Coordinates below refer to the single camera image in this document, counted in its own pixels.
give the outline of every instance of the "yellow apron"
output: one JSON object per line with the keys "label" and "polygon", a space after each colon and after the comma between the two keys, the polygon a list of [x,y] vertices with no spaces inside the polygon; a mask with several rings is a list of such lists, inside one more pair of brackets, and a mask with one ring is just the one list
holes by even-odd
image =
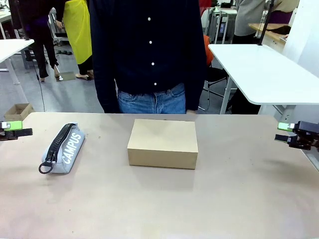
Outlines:
{"label": "yellow apron", "polygon": [[86,0],[65,3],[63,22],[77,64],[92,56],[90,14]]}

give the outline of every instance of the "person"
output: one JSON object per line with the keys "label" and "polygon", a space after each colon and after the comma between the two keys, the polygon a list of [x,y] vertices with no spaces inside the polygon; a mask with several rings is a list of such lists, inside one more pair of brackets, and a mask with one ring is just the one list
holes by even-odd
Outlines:
{"label": "person", "polygon": [[[238,0],[236,1],[237,16],[235,20],[235,35],[232,44],[256,44],[256,30],[249,27],[249,23],[259,23],[265,0]],[[250,103],[243,93],[237,89],[233,97],[227,104],[227,109],[231,107],[233,114],[255,115],[258,114],[260,106]]]}
{"label": "person", "polygon": [[299,0],[275,0],[269,23],[288,24]]}
{"label": "person", "polygon": [[249,27],[250,23],[259,23],[265,0],[237,0],[237,16],[235,20],[235,34],[233,44],[254,44],[256,43],[256,30]]}
{"label": "person", "polygon": [[[68,40],[74,52],[79,72],[77,78],[84,80],[94,79],[92,63],[92,44],[90,33],[90,14],[86,0],[66,0],[63,22],[68,35]],[[63,27],[57,20],[59,28]]]}
{"label": "person", "polygon": [[91,0],[90,16],[104,112],[195,113],[206,78],[198,0]]}
{"label": "person", "polygon": [[54,70],[54,76],[59,77],[57,66],[59,65],[55,57],[53,39],[50,28],[48,26],[48,15],[51,9],[56,9],[57,20],[62,20],[63,4],[61,0],[20,0],[19,6],[15,5],[14,0],[9,0],[11,9],[11,17],[13,22],[20,23],[18,10],[20,13],[22,24],[25,27],[26,34],[34,40],[31,45],[35,59],[38,64],[40,81],[44,82],[48,77],[46,71],[46,58],[44,48],[47,51],[50,66]]}

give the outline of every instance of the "metal table leg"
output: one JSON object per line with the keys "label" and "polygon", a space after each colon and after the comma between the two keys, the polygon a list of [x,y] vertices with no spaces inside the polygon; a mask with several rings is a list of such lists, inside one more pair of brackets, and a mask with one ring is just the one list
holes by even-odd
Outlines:
{"label": "metal table leg", "polygon": [[223,35],[223,41],[222,41],[222,44],[224,44],[224,43],[225,43],[226,32],[227,32],[227,26],[228,26],[228,20],[229,20],[229,15],[227,15],[227,20],[226,20],[226,25],[225,25],[225,29],[224,29],[224,35]]}
{"label": "metal table leg", "polygon": [[28,103],[28,100],[23,92],[22,86],[21,86],[21,84],[20,84],[20,82],[19,82],[19,80],[14,72],[11,60],[6,59],[4,62],[5,62],[6,67],[9,70],[13,84],[16,86],[16,90],[18,91],[18,95],[20,97],[21,103]]}
{"label": "metal table leg", "polygon": [[229,100],[230,90],[231,90],[232,84],[233,84],[233,79],[228,77],[228,83],[227,83],[227,87],[226,87],[225,94],[224,94],[223,104],[221,105],[221,109],[220,109],[220,113],[219,113],[220,115],[224,115],[226,113],[226,107],[227,107],[227,103]]}
{"label": "metal table leg", "polygon": [[215,36],[215,42],[214,44],[217,43],[217,38],[218,38],[218,33],[219,33],[219,26],[221,25],[221,20],[222,20],[222,17],[221,17],[221,12],[219,13],[219,19],[218,19],[218,22],[217,22],[217,30],[216,30],[216,36]]}
{"label": "metal table leg", "polygon": [[1,33],[2,33],[2,36],[3,36],[4,40],[6,40],[5,33],[4,33],[4,30],[3,30],[3,27],[2,27],[2,23],[0,23],[0,30],[1,30]]}

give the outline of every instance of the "dark navy shirt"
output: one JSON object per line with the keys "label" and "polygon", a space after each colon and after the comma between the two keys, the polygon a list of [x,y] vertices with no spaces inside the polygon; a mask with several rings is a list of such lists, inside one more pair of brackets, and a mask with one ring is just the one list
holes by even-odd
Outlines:
{"label": "dark navy shirt", "polygon": [[91,0],[95,85],[106,113],[118,113],[119,90],[136,95],[185,84],[197,110],[206,77],[198,0]]}

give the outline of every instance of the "blue jeans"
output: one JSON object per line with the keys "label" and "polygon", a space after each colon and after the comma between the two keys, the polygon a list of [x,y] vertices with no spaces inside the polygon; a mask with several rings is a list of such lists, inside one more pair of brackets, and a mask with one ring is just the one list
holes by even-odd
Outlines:
{"label": "blue jeans", "polygon": [[124,114],[185,114],[185,87],[179,84],[171,90],[131,95],[118,91],[120,111]]}

